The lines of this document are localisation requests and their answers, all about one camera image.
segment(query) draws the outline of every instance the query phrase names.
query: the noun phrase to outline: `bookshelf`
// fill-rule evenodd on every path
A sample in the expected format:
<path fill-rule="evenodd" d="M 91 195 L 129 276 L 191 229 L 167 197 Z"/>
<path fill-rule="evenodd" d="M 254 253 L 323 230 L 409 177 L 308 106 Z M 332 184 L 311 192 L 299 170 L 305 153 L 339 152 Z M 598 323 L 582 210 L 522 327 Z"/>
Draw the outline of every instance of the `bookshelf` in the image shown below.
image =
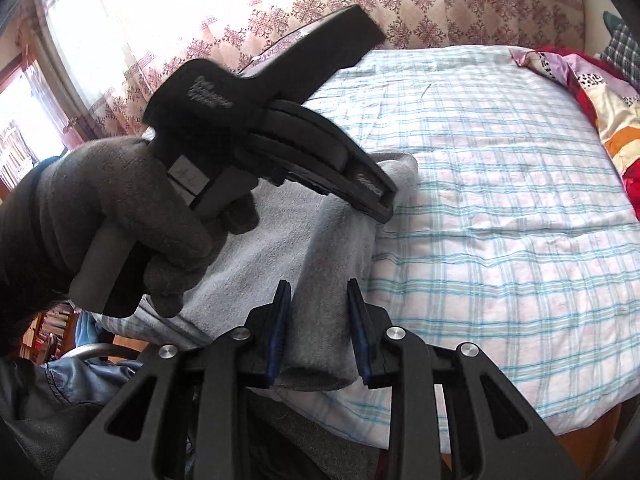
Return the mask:
<path fill-rule="evenodd" d="M 69 303 L 60 303 L 40 313 L 22 336 L 20 357 L 36 362 L 39 352 L 46 346 L 49 334 L 58 336 L 56 359 L 75 347 L 78 313 Z"/>

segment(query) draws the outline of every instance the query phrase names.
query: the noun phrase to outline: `pillow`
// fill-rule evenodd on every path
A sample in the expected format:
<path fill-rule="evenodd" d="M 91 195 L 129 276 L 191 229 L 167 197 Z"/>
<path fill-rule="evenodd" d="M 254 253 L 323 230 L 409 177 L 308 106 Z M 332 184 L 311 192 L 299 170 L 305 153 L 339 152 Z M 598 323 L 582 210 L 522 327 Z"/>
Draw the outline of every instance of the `pillow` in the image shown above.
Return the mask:
<path fill-rule="evenodd" d="M 615 14 L 611 14 L 608 10 L 605 10 L 602 13 L 602 19 L 604 20 L 604 26 L 607 27 L 607 30 L 612 37 L 618 26 L 625 23 L 622 21 L 622 18 L 617 17 Z"/>
<path fill-rule="evenodd" d="M 600 59 L 617 68 L 636 90 L 640 89 L 640 48 L 624 22 L 616 27 Z"/>

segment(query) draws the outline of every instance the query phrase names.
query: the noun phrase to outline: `patterned curtain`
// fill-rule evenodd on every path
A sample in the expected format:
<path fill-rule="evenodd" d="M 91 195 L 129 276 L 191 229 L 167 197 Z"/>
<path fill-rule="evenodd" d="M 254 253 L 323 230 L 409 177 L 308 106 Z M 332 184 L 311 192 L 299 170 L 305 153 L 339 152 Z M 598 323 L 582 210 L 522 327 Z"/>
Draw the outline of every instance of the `patterned curtain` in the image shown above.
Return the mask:
<path fill-rule="evenodd" d="M 78 120 L 93 125 L 95 137 L 141 133 L 149 97 L 187 60 L 205 57 L 237 72 L 282 36 L 351 4 L 385 32 L 379 48 L 584 47 L 582 0 L 42 1 L 88 109 Z"/>

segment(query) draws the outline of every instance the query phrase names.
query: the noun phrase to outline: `metal rivet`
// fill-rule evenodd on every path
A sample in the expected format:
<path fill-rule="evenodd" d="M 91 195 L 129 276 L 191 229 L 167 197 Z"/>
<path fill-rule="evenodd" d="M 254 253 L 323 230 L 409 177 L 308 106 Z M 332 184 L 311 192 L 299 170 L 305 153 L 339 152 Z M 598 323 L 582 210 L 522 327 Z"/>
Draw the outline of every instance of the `metal rivet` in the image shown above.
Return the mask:
<path fill-rule="evenodd" d="M 251 330 L 249 330 L 245 326 L 239 326 L 231 333 L 231 337 L 236 341 L 244 341 L 245 339 L 249 339 L 251 337 Z"/>
<path fill-rule="evenodd" d="M 158 350 L 158 355 L 162 359 L 171 359 L 178 353 L 178 348 L 174 345 L 164 345 Z"/>
<path fill-rule="evenodd" d="M 404 328 L 400 326 L 392 326 L 386 329 L 386 336 L 389 339 L 398 341 L 400 339 L 404 339 L 404 336 L 406 336 L 406 332 L 404 331 Z"/>
<path fill-rule="evenodd" d="M 462 352 L 462 355 L 466 355 L 467 357 L 476 357 L 480 350 L 473 343 L 462 343 L 460 351 Z"/>

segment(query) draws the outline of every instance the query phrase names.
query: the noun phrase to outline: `white label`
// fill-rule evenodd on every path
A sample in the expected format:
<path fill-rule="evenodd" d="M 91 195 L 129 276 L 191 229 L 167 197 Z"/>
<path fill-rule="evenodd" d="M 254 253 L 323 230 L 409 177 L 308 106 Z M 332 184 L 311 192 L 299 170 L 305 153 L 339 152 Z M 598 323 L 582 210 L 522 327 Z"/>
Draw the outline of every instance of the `white label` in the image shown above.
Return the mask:
<path fill-rule="evenodd" d="M 180 196 L 181 199 L 184 200 L 184 203 L 186 205 L 191 205 L 191 202 L 193 202 L 193 199 L 195 198 L 195 196 L 189 193 L 186 189 L 184 189 L 174 179 L 170 178 L 169 182 L 171 183 L 172 186 L 174 186 L 175 192 Z"/>
<path fill-rule="evenodd" d="M 196 81 L 189 88 L 187 97 L 192 101 L 207 105 L 209 108 L 216 108 L 218 106 L 231 108 L 234 105 L 231 101 L 223 98 L 222 95 L 216 94 L 213 83 L 207 81 L 201 75 L 196 78 Z"/>
<path fill-rule="evenodd" d="M 209 182 L 207 175 L 196 168 L 195 164 L 184 155 L 178 157 L 167 173 L 194 195 L 200 194 Z"/>
<path fill-rule="evenodd" d="M 356 179 L 359 183 L 361 183 L 364 187 L 366 187 L 367 189 L 373 191 L 377 196 L 382 196 L 384 195 L 384 192 L 381 189 L 378 189 L 372 181 L 370 181 L 367 177 L 365 177 L 363 174 L 359 173 L 356 175 Z"/>

